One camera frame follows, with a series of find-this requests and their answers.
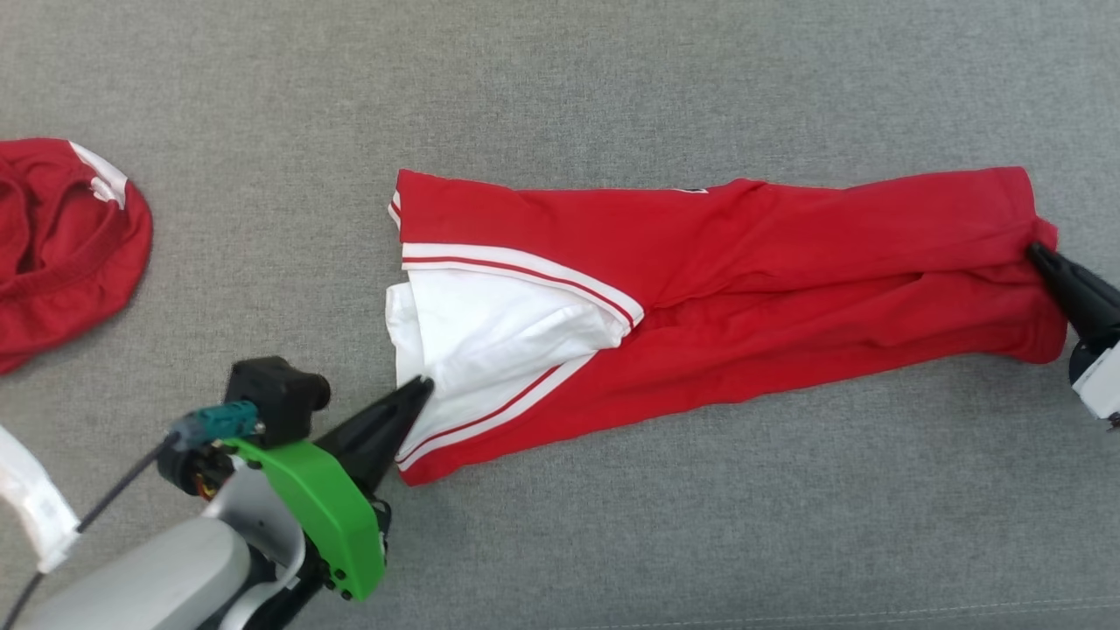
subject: gray fabric surface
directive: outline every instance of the gray fabric surface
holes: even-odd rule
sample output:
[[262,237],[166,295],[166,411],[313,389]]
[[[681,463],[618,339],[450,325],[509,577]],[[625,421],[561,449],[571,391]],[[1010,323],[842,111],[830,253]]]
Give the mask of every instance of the gray fabric surface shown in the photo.
[[[0,137],[81,142],[156,216],[133,305],[0,378],[0,421],[84,511],[236,359],[327,374],[324,428],[356,411],[392,383],[400,167],[692,187],[1021,164],[1065,251],[1120,279],[1118,33],[1108,1],[0,0]],[[383,585],[295,627],[1114,628],[1118,471],[1064,360],[955,358],[394,475]],[[199,508],[148,473],[43,594]],[[31,567],[0,511],[0,608]]]

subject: white fabric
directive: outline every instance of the white fabric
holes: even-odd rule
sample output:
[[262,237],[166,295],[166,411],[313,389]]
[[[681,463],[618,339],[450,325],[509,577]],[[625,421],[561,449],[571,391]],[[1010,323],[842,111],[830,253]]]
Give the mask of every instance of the white fabric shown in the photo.
[[409,284],[424,371],[447,397],[539,376],[624,333],[597,305],[528,280],[441,269],[409,271]]
[[403,269],[465,269],[529,280],[572,293],[618,318],[625,332],[642,321],[645,311],[619,289],[534,253],[510,248],[457,243],[404,243]]
[[125,177],[119,168],[109,164],[105,158],[99,156],[82,145],[76,142],[71,142],[69,145],[80,160],[97,172],[97,177],[94,177],[90,182],[90,187],[93,189],[94,196],[103,202],[108,202],[111,197],[115,200],[116,205],[123,210],[124,185],[128,183],[129,178]]
[[40,573],[66,560],[78,538],[78,520],[47,471],[13,435],[0,426],[0,495],[19,513],[39,556]]
[[616,317],[572,291],[459,269],[409,279],[385,300],[396,380],[423,374],[436,389],[398,454],[402,469],[515,418],[623,336]]

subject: white stripe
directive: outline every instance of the white stripe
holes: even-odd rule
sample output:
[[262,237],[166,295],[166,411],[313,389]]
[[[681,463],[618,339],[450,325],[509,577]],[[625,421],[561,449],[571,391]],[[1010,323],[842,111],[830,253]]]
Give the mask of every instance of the white stripe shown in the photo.
[[[642,321],[642,316],[645,315],[645,311],[642,305],[637,303],[636,299],[626,295],[619,289],[612,287],[610,285],[597,280],[587,274],[582,274],[575,269],[564,267],[553,262],[547,258],[541,258],[529,252],[510,249],[510,248],[498,248],[489,245],[466,245],[466,244],[445,244],[445,243],[404,243],[401,256],[403,258],[466,258],[472,260],[479,260],[483,262],[500,262],[502,265],[508,265],[511,267],[519,267],[521,269],[529,269],[531,271],[536,271],[545,276],[551,276],[553,278],[560,278],[562,280],[568,280],[575,282],[580,287],[585,287],[591,291],[595,291],[603,297],[609,299],[610,302],[618,305],[631,319],[634,321],[636,326],[638,322]],[[523,278],[541,285],[553,286],[564,290],[578,290],[577,287],[564,282],[550,282],[544,278],[533,276],[532,274],[517,274],[508,269],[502,269],[498,267],[488,267],[486,265],[470,265],[461,262],[404,262],[401,266],[402,269],[467,269],[470,271],[485,271],[488,274],[498,274],[511,277]],[[603,299],[596,298],[594,295],[586,290],[579,291],[582,297],[595,302],[597,305],[606,308],[608,312],[615,314],[616,317],[626,322],[626,318],[622,313],[618,313],[618,308],[615,308]]]
[[400,230],[401,229],[401,215],[396,214],[396,209],[393,207],[393,204],[389,204],[389,216],[393,217],[393,223],[396,223],[396,229]]
[[[91,151],[90,149],[78,145],[77,142],[71,142],[71,148],[74,150],[74,155],[77,159],[85,163],[97,172],[97,176],[106,184],[109,184],[109,189],[112,192],[113,198],[116,200],[116,204],[124,209],[124,184],[128,183],[129,178],[120,172],[119,168],[109,164],[105,158],[99,156],[97,154]],[[94,187],[95,192],[104,194],[104,184],[100,184],[96,178],[90,183]]]
[[588,354],[587,356],[582,356],[580,359],[572,359],[571,361],[563,363],[562,365],[557,368],[554,372],[549,374],[548,378],[538,383],[536,387],[534,387],[533,389],[529,390],[529,392],[522,396],[521,399],[511,405],[507,409],[505,409],[501,414],[497,414],[493,418],[489,418],[485,421],[456,430],[455,433],[441,435],[436,439],[432,439],[423,444],[416,451],[409,453],[409,455],[404,460],[398,461],[398,465],[402,471],[407,471],[412,464],[417,462],[417,460],[423,457],[424,455],[431,453],[437,448],[442,448],[445,446],[463,442],[464,439],[469,439],[476,435],[486,433],[487,430],[491,430],[494,427],[502,426],[505,423],[516,418],[517,416],[524,414],[525,411],[531,409],[534,405],[540,402],[540,400],[545,396],[548,396],[549,393],[551,393],[552,390],[560,387],[560,385],[563,381],[568,380],[580,368],[586,365],[587,362],[590,361],[592,356],[595,356],[595,354]]

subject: white robot part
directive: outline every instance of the white robot part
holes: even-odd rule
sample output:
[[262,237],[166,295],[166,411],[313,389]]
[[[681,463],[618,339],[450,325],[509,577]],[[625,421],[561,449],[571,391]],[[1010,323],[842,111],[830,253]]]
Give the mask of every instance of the white robot part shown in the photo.
[[249,569],[249,546],[237,531],[198,517],[85,576],[17,629],[195,629],[237,592]]
[[39,556],[39,573],[63,564],[77,540],[77,515],[43,464],[0,426],[0,495],[11,503]]
[[1105,350],[1073,383],[1073,390],[1098,418],[1120,414],[1120,350]]

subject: wire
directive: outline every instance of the wire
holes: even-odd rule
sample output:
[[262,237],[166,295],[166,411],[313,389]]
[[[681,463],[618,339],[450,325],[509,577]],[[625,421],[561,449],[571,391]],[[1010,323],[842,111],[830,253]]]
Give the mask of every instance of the wire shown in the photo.
[[149,451],[148,454],[146,454],[143,457],[140,457],[140,460],[136,464],[133,464],[131,469],[129,469],[129,472],[124,473],[124,476],[122,476],[121,480],[116,482],[116,485],[113,485],[109,490],[109,492],[105,492],[105,495],[102,497],[101,500],[97,501],[97,503],[90,510],[90,512],[85,515],[85,518],[82,519],[82,522],[77,524],[77,528],[75,531],[82,534],[83,531],[88,529],[90,525],[92,525],[93,521],[97,520],[97,517],[101,516],[101,512],[105,511],[105,508],[108,508],[110,503],[112,503],[118,497],[120,497],[121,492],[123,492],[124,489],[128,488],[130,483],[136,481],[136,479],[140,476],[140,473],[142,473],[144,469],[151,465],[151,463],[156,461],[156,457],[159,457],[159,454],[162,453],[165,448],[171,446],[178,441],[179,441],[179,434],[169,433],[167,434],[167,437],[165,437],[164,441],[159,443],[159,446]]
[[19,599],[16,600],[16,605],[11,606],[11,611],[8,612],[8,618],[3,622],[2,630],[12,630],[16,627],[16,620],[19,619],[19,613],[24,611],[24,606],[31,599],[31,593],[39,586],[39,582],[46,577],[45,573],[36,572],[28,581],[27,586],[24,586],[24,592],[19,594]]
[[[140,457],[140,460],[137,461],[137,463],[133,464],[131,469],[129,469],[129,472],[124,473],[124,476],[122,476],[121,480],[118,481],[109,490],[109,492],[106,492],[105,495],[102,497],[101,500],[99,500],[96,504],[93,506],[93,508],[85,515],[85,518],[83,518],[82,521],[77,524],[75,531],[82,534],[83,531],[88,529],[90,526],[93,524],[93,521],[97,520],[97,517],[101,516],[101,512],[104,512],[105,508],[108,508],[110,503],[112,503],[118,497],[120,497],[121,492],[123,492],[124,489],[128,488],[130,483],[136,481],[136,479],[140,476],[140,473],[142,473],[144,469],[150,466],[151,463],[156,461],[156,457],[159,457],[159,454],[162,453],[165,448],[168,448],[176,442],[178,442],[179,437],[180,435],[178,433],[167,434],[167,437],[165,437],[164,441],[159,443],[159,446],[156,446],[147,454],[144,454],[143,457]],[[30,601],[31,595],[35,593],[35,590],[38,589],[39,583],[43,582],[44,577],[46,577],[45,573],[36,572],[36,574],[27,583],[27,586],[24,586],[24,592],[19,594],[19,599],[16,600],[16,604],[11,606],[11,611],[8,612],[8,617],[4,619],[3,627],[0,627],[0,630],[12,630],[16,627],[16,620],[19,619],[19,614],[24,611],[24,608],[27,606],[27,602]]]

